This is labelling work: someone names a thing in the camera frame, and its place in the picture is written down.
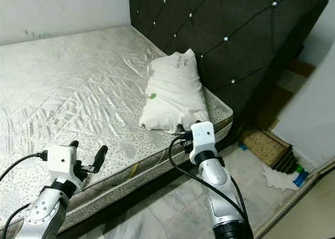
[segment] bed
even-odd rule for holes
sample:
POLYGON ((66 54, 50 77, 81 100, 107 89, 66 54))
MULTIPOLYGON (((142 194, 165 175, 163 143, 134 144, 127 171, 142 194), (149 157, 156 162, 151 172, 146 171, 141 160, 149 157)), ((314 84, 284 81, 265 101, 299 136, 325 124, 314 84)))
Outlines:
MULTIPOLYGON (((0 171, 23 155, 73 140, 80 142, 77 159, 89 165, 100 146, 108 146, 100 172, 90 175, 84 190, 71 199, 63 229, 171 169, 165 150, 174 136, 148 131, 138 122, 146 66, 165 54, 132 26, 7 45, 0 51, 0 171)), ((221 140, 232 124, 232 110, 204 92, 221 140)), ((179 152, 174 153, 180 164, 188 156, 179 152)), ((1 183, 3 226, 51 182, 46 163, 30 159, 1 183)))
MULTIPOLYGON (((101 171, 71 199, 61 230, 70 228, 172 168, 165 151, 173 136, 138 126, 151 60, 194 50, 222 149, 237 140, 327 2, 130 0, 132 26, 1 46, 0 171, 75 139, 88 165, 107 145, 101 171)), ((178 146, 173 154, 178 164, 188 160, 178 146)), ((43 161, 17 166, 0 185, 0 227, 46 184, 43 161)))

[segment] green mark on pillow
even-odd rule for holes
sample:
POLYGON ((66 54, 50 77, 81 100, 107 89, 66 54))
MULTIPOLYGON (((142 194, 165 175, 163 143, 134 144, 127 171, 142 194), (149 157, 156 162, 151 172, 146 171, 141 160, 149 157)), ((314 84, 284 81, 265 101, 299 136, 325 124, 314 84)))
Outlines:
POLYGON ((156 93, 152 93, 151 96, 149 97, 150 99, 154 99, 157 96, 156 93))

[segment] tufted headboard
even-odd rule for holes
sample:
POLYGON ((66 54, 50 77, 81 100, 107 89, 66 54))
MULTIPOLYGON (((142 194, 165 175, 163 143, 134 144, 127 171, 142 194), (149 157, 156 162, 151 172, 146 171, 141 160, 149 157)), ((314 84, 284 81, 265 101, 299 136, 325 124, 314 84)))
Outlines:
POLYGON ((233 142, 327 2, 130 0, 130 17, 166 54, 193 49, 202 83, 234 111, 233 142))

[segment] wrinkled fabric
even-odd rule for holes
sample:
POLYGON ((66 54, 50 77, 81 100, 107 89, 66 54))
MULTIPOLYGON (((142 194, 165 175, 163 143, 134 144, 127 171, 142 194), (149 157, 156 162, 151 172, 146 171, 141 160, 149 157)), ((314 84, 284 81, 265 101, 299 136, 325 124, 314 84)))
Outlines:
MULTIPOLYGON (((166 149, 172 135, 138 126, 146 66, 163 55, 129 26, 1 46, 0 172, 27 154, 75 139, 77 159, 91 165, 107 145, 88 187, 166 149)), ((213 121, 231 115, 208 98, 219 105, 213 121)), ((0 227, 50 184, 44 161, 30 158, 16 166, 0 183, 0 227)))
POLYGON ((178 124, 188 131, 196 121, 209 120, 192 49, 155 59, 148 71, 153 74, 146 88, 140 126, 174 134, 178 124))

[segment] marble floor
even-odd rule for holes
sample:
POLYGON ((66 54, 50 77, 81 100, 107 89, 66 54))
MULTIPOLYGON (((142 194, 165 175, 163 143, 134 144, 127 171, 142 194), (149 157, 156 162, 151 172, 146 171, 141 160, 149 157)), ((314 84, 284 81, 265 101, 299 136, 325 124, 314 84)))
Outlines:
MULTIPOLYGON (((255 231, 293 190, 269 188, 261 161, 249 150, 234 145, 219 155, 240 186, 255 231)), ((205 199, 206 190, 198 182, 181 176, 80 239, 211 239, 214 235, 205 199)))
POLYGON ((263 239, 335 238, 335 171, 308 192, 263 239))

